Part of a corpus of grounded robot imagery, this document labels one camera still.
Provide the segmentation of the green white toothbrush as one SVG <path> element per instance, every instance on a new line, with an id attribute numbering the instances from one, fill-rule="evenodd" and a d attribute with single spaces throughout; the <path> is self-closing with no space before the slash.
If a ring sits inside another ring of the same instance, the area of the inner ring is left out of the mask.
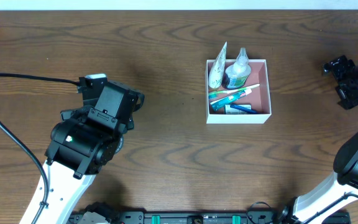
<path id="1" fill-rule="evenodd" d="M 219 90 L 219 91 L 212 91 L 208 93 L 208 99 L 214 99 L 217 98 L 219 94 L 230 94 L 230 93 L 235 93 L 237 91 L 242 91 L 242 90 L 248 90 L 248 89 L 253 89 L 256 87 L 259 87 L 260 84 L 254 84 L 254 85 L 250 85 L 250 86 L 246 86 L 246 87 L 242 87 L 242 88 L 238 88 L 238 89 L 233 89 L 233 90 Z"/>

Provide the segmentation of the teal white toothpaste tube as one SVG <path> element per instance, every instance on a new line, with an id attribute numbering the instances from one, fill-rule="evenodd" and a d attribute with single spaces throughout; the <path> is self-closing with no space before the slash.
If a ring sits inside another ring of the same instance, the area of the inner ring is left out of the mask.
<path id="1" fill-rule="evenodd" d="M 231 104 L 232 102 L 237 101 L 238 99 L 247 96 L 252 92 L 251 89 L 245 89 L 241 91 L 237 91 L 229 96 L 226 96 L 224 98 L 221 98 L 220 100 L 216 100 L 214 102 L 211 102 L 210 105 L 214 111 L 217 111 L 224 107 L 225 105 Z"/>

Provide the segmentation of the white floral lotion tube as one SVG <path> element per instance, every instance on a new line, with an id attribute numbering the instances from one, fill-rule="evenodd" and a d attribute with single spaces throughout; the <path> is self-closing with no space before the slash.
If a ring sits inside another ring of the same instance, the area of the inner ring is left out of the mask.
<path id="1" fill-rule="evenodd" d="M 227 42 L 225 42 L 223 45 L 220 53 L 216 57 L 216 60 L 211 67 L 211 70 L 209 71 L 208 86 L 210 89 L 218 89 L 221 86 L 226 63 L 226 49 Z"/>

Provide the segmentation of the blue disposable razor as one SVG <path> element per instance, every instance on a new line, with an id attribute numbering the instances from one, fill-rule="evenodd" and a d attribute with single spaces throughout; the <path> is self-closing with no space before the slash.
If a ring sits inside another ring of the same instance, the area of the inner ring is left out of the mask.
<path id="1" fill-rule="evenodd" d="M 234 109 L 237 109 L 237 110 L 240 110 L 240 111 L 244 111 L 244 112 L 249 113 L 249 114 L 258 114 L 259 113 L 256 110 L 248 109 L 248 108 L 245 108 L 245 107 L 239 106 L 239 105 L 231 104 L 230 107 L 234 108 Z"/>

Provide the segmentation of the clear pump soap bottle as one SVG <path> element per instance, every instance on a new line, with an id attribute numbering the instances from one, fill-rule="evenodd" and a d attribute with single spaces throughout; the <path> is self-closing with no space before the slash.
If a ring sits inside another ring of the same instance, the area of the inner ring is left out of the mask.
<path id="1" fill-rule="evenodd" d="M 241 88 L 250 73 L 251 67 L 249 65 L 246 48 L 242 47 L 236 61 L 225 69 L 223 87 L 229 90 Z"/>

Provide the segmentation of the green white soap bar box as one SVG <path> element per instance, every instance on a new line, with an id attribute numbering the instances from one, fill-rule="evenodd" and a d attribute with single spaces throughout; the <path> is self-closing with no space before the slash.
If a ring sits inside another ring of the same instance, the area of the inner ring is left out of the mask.
<path id="1" fill-rule="evenodd" d="M 230 105 L 225 105 L 224 114 L 247 114 L 247 112 L 239 109 L 231 108 Z"/>

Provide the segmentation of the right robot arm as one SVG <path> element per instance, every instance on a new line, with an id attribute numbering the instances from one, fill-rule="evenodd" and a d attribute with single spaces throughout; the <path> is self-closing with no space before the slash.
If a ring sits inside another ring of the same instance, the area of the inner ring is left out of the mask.
<path id="1" fill-rule="evenodd" d="M 323 65 L 324 73 L 332 73 L 337 81 L 339 105 L 345 110 L 358 105 L 358 65 L 342 55 Z M 273 223 L 350 223 L 342 211 L 358 200 L 358 132 L 338 150 L 333 171 L 307 194 L 293 198 Z"/>

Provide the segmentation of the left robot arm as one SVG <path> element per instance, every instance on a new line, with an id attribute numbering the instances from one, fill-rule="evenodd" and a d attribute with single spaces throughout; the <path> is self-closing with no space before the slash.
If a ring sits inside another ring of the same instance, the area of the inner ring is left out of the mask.
<path id="1" fill-rule="evenodd" d="M 21 223 L 66 223 L 81 196 L 124 144 L 134 128 L 132 114 L 145 96 L 103 73 L 79 79 L 83 106 L 60 113 L 51 132 L 43 169 L 48 183 L 39 181 Z"/>

